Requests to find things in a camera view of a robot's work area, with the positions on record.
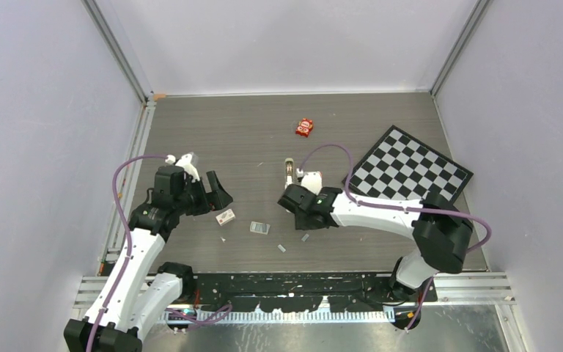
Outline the white staple box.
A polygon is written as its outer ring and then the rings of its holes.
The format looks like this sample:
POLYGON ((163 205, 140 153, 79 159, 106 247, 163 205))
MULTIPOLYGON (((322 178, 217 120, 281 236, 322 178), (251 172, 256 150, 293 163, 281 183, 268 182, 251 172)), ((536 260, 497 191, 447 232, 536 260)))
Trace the white staple box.
POLYGON ((235 213, 232 209, 225 210, 222 213, 219 213, 216 216, 216 221, 220 226, 224 226, 225 224, 234 221, 236 219, 235 213))

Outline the silver staple box tray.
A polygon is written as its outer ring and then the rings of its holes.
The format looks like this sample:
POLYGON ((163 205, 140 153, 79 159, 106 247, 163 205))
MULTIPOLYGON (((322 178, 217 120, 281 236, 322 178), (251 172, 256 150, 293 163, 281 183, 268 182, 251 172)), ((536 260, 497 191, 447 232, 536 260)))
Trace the silver staple box tray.
POLYGON ((253 233, 267 235, 270 231, 270 227, 269 224, 252 221, 249 230, 253 233))

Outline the cream beige stapler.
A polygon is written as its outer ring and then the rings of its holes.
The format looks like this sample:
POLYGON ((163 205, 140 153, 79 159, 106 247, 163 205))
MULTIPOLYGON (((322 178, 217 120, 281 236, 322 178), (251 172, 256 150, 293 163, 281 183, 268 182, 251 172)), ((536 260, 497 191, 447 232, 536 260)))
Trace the cream beige stapler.
POLYGON ((292 185, 295 182, 295 162, 293 158, 286 158, 284 161, 284 187, 292 185))

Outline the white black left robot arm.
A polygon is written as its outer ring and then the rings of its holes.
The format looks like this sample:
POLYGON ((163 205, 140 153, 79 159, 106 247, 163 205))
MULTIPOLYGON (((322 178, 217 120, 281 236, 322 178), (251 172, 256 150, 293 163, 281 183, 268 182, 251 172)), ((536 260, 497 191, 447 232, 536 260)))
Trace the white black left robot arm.
POLYGON ((125 245, 99 296, 82 319, 65 326, 69 351, 142 351, 166 308, 194 297, 196 280, 185 264, 165 262, 150 286, 143 286, 181 216, 204 215, 232 203, 216 173, 206 176, 209 189, 185 166, 158 169, 151 194, 130 215, 125 245))

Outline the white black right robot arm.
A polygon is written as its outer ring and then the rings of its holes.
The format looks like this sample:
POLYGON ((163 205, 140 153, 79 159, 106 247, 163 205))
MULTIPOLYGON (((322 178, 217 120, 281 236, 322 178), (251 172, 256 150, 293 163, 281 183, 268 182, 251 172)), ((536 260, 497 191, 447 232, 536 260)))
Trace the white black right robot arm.
POLYGON ((297 230, 362 227, 413 240, 414 250, 397 261, 388 282, 399 301, 409 300, 435 274, 460 273, 473 232, 466 215, 434 192, 424 199, 392 200, 291 184, 278 204, 294 215, 297 230))

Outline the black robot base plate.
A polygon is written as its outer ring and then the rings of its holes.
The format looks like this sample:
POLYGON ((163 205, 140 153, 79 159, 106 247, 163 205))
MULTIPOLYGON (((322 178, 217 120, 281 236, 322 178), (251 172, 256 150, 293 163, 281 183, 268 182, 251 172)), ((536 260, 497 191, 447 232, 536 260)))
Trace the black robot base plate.
POLYGON ((415 310, 420 302, 437 300, 433 280, 405 288, 388 271, 205 274, 188 265, 164 263, 157 273, 173 273, 183 281, 173 304, 203 312, 315 312, 321 304, 333 313, 377 312, 385 307, 415 310))

